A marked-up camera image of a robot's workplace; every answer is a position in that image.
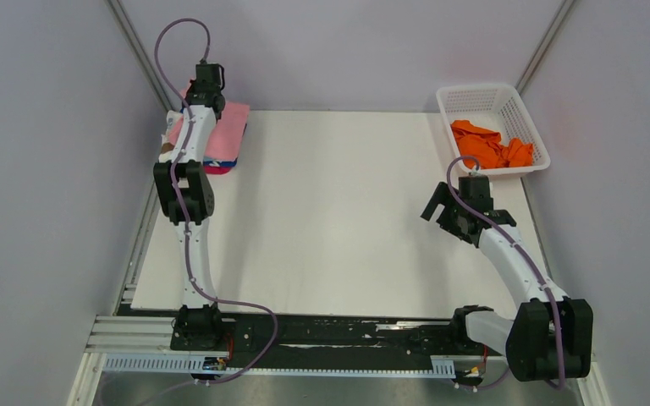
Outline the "pink t-shirt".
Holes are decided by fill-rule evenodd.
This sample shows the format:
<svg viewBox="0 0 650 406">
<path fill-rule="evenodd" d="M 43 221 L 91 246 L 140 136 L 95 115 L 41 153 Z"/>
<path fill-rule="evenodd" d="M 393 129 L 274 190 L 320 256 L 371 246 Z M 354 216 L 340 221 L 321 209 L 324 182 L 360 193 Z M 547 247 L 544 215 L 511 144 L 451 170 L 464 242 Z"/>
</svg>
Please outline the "pink t-shirt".
<svg viewBox="0 0 650 406">
<path fill-rule="evenodd" d="M 176 145 L 184 124 L 183 111 L 168 111 L 167 113 L 167 129 L 166 133 L 162 135 L 159 162 L 167 161 Z M 224 174 L 236 166 L 250 111 L 249 105 L 233 101 L 226 102 L 222 116 L 212 131 L 205 148 L 203 164 L 206 173 Z"/>
</svg>

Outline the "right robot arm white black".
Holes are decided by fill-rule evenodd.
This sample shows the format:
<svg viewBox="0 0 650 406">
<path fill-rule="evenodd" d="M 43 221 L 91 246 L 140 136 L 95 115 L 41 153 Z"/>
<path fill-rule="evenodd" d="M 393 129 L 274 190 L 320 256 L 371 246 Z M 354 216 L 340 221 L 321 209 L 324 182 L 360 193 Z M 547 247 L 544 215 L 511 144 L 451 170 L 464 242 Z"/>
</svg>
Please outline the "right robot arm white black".
<svg viewBox="0 0 650 406">
<path fill-rule="evenodd" d="M 513 319 L 487 306 L 467 305 L 454 311 L 449 341 L 461 353 L 481 344 L 502 354 L 518 381 L 578 379 L 592 364 L 593 310 L 584 299 L 571 298 L 529 253 L 516 220 L 493 205 L 485 176 L 459 178 L 458 187 L 441 182 L 421 218 L 489 260 L 517 306 Z"/>
</svg>

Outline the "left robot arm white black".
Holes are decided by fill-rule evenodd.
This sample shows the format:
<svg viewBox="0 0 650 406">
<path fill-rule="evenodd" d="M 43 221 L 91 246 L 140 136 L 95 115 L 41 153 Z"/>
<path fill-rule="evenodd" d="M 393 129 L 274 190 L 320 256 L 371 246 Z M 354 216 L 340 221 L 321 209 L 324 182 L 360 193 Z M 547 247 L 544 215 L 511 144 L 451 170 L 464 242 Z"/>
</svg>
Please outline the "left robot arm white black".
<svg viewBox="0 0 650 406">
<path fill-rule="evenodd" d="M 203 165 L 206 144 L 225 107 L 223 88 L 223 66 L 200 61 L 184 97 L 175 147 L 165 162 L 153 167 L 157 196 L 163 215 L 174 225 L 184 274 L 172 350 L 209 351 L 225 339 L 207 243 L 215 198 Z"/>
</svg>

